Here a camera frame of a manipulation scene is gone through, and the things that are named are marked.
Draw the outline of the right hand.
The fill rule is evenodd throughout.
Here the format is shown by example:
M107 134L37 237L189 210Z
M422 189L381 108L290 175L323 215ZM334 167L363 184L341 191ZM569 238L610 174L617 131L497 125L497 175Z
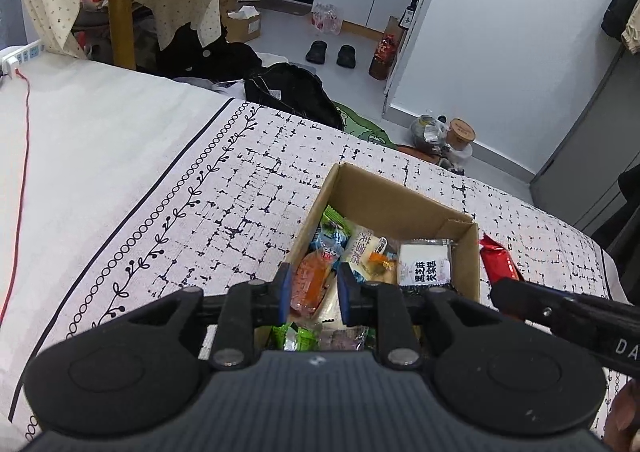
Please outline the right hand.
M616 452L639 451L638 380L629 380L616 394L605 420L603 442Z

